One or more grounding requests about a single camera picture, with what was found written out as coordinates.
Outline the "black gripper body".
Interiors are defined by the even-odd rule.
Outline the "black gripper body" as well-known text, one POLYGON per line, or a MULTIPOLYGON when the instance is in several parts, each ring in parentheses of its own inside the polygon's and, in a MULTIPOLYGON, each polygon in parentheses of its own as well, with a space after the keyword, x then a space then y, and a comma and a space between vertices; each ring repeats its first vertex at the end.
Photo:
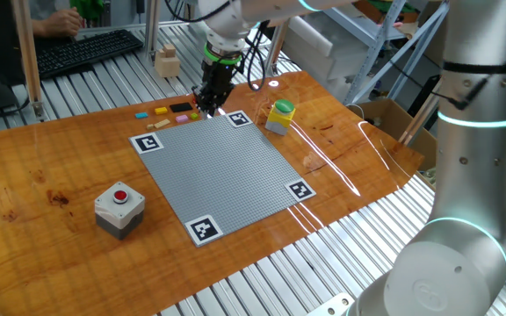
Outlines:
POLYGON ((223 106, 234 88, 235 67, 221 62, 202 61, 202 82, 192 88, 198 106, 223 106))

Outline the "bare person hand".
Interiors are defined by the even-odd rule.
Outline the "bare person hand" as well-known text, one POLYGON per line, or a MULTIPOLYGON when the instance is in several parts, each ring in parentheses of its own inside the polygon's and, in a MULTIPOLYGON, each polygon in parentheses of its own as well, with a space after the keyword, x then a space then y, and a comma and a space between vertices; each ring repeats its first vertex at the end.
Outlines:
POLYGON ((44 22, 44 33, 50 38, 74 37, 81 28, 81 15, 76 7, 54 12, 44 22))

